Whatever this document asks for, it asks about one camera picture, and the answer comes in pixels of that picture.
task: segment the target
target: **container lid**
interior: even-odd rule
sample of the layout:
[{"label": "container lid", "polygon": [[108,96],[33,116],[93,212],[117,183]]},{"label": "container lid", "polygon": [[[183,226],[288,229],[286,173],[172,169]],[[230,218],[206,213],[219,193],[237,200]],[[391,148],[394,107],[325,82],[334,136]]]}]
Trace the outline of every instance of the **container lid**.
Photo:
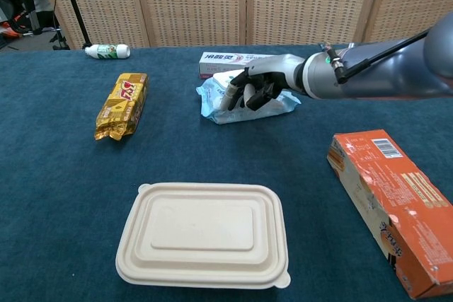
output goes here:
[{"label": "container lid", "polygon": [[291,279],[280,200],[260,185],[143,184],[116,268],[133,284],[285,288]]}]

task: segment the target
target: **orange box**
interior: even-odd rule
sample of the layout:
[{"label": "orange box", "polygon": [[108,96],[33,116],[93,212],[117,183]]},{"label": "orange box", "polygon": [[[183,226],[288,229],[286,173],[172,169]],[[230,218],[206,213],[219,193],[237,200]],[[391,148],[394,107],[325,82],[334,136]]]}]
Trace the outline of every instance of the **orange box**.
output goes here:
[{"label": "orange box", "polygon": [[393,139],[336,134],[327,159],[409,296],[453,293],[453,206]]}]

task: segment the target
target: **gold snack wrapper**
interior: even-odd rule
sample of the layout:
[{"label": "gold snack wrapper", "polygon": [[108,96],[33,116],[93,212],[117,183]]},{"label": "gold snack wrapper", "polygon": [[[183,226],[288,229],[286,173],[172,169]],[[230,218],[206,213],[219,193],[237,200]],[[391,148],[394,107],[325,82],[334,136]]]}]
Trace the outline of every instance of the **gold snack wrapper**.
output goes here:
[{"label": "gold snack wrapper", "polygon": [[133,134],[147,98],[146,74],[120,74],[115,87],[96,118],[94,138],[107,136],[119,141],[126,134]]}]

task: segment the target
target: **blue tablecloth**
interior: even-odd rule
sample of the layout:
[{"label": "blue tablecloth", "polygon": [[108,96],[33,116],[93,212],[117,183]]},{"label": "blue tablecloth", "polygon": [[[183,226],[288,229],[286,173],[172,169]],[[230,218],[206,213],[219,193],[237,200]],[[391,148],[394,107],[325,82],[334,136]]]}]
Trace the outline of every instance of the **blue tablecloth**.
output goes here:
[{"label": "blue tablecloth", "polygon": [[[156,48],[126,60],[0,54],[0,300],[409,301],[326,153],[337,132],[385,129],[452,201],[453,101],[302,98],[290,114],[219,126],[200,116],[203,51],[306,57],[318,48]],[[122,72],[150,76],[138,130],[95,141],[96,115]],[[274,190],[291,285],[219,291],[121,280],[115,253],[137,188],[173,181]]]}]

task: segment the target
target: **plastic bottle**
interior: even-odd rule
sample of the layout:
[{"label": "plastic bottle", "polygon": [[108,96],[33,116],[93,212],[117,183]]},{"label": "plastic bottle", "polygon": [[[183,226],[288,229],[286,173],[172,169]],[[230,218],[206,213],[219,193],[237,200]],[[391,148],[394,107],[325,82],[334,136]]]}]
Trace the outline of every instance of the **plastic bottle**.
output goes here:
[{"label": "plastic bottle", "polygon": [[95,44],[90,47],[85,47],[85,53],[96,59],[124,59],[130,56],[130,48],[126,44]]}]

